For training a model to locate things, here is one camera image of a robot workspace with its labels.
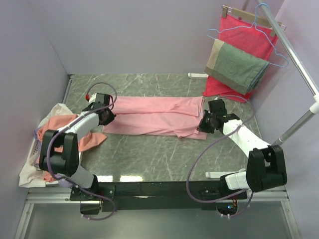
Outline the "pink t-shirt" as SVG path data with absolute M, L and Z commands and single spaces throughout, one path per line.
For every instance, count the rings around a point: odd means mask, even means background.
M 116 117 L 103 127 L 103 132 L 206 140 L 207 134 L 197 130 L 203 117 L 203 103 L 202 96 L 119 96 L 112 110 Z

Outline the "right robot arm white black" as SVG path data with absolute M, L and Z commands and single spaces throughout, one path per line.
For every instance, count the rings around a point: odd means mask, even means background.
M 205 133 L 220 131 L 248 157 L 246 169 L 220 177 L 220 196 L 229 199 L 239 189 L 260 192 L 286 185 L 283 149 L 263 141 L 249 130 L 237 115 L 229 114 L 222 99 L 209 101 L 208 107 L 209 110 L 204 111 L 197 129 Z

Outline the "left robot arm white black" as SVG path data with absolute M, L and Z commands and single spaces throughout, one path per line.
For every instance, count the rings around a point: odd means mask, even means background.
M 44 132 L 39 168 L 57 180 L 64 179 L 82 188 L 82 194 L 88 200 L 96 199 L 100 188 L 97 176 L 80 165 L 79 142 L 93 128 L 106 126 L 115 119 L 116 115 L 111 111 L 113 105 L 114 98 L 111 95 L 97 93 L 93 102 L 69 124 Z

